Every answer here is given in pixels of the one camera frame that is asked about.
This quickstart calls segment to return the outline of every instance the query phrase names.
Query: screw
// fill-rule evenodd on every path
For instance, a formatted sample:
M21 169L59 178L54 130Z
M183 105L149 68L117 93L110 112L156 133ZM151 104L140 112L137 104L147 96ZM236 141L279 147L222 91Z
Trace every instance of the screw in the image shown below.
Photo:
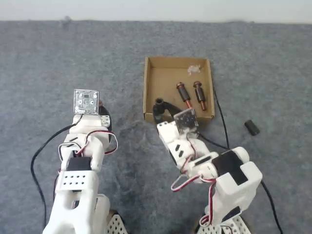
M206 99L205 99L204 91L201 88L201 83L199 81L195 81L193 87L195 88L195 94L196 94L198 102L201 105L201 109L203 111L205 111L206 110L206 104L205 104Z
M186 103L188 108L191 108L192 107L191 102L190 102L191 99L190 99L188 92L186 91L184 87L184 84L182 82L179 82L178 84L176 84L176 89L178 89L182 100Z

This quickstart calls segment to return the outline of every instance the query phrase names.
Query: cardboard tray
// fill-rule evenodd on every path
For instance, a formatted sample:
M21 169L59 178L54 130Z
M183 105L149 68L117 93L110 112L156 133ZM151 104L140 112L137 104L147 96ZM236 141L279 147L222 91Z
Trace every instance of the cardboard tray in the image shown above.
M191 65L200 65L200 73L189 75ZM198 103L194 81L200 81L206 98L207 110L202 111ZM186 103L180 97L176 84L183 82L191 98L197 120L207 124L215 116L214 96L210 62L205 58L174 58L174 57L146 57L144 71L143 114L147 122L154 122L153 105L156 98L163 98L180 109L187 109ZM168 111L164 120L171 121Z

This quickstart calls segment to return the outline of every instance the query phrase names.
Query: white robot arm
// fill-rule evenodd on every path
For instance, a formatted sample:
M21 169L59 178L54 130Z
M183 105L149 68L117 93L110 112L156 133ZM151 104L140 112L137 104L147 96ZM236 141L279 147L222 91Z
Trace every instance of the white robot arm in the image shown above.
M73 123L78 124L69 130L58 148L61 169L43 234L127 233L118 214L111 214L113 218L109 219L109 198L98 194L97 173L104 155L114 151L107 151L109 135L115 137L108 130L110 117L98 114L98 95L97 91L75 90Z
M211 204L205 208L205 216L200 220L202 227L197 233L200 231L207 233L209 229L213 230L213 233L216 231L221 233L222 228L226 234L234 230L235 234L250 233L239 215L253 200L262 173L249 160L244 148L237 147L222 154L210 152L204 142L196 139L197 134L181 131L177 125L179 125L177 121L157 125L159 137L176 166L189 181L211 182L215 188ZM174 188L174 184L172 190L178 191L179 189Z

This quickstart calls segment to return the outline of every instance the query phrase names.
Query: gray carpet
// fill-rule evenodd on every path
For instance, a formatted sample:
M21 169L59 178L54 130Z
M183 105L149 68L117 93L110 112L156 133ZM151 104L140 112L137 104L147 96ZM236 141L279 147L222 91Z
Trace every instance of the gray carpet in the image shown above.
M128 229L189 233L207 204L207 187L170 191L178 170L142 114L144 57L156 55L212 61L231 146L245 147L262 171L285 233L311 233L311 25L29 21L0 22L1 234L40 233L43 206L30 160L71 123L74 88L100 90L113 117L120 148L104 160L99 191ZM216 113L202 131L225 144ZM243 126L250 118L261 129L254 137ZM64 137L35 166L48 213ZM261 187L244 216L255 233L278 233Z

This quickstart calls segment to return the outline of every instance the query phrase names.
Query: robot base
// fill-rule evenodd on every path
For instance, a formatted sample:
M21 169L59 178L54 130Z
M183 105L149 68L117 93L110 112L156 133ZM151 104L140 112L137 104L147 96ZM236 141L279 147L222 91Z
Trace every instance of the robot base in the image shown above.
M240 216L229 219L222 225L199 227L196 234L252 234Z

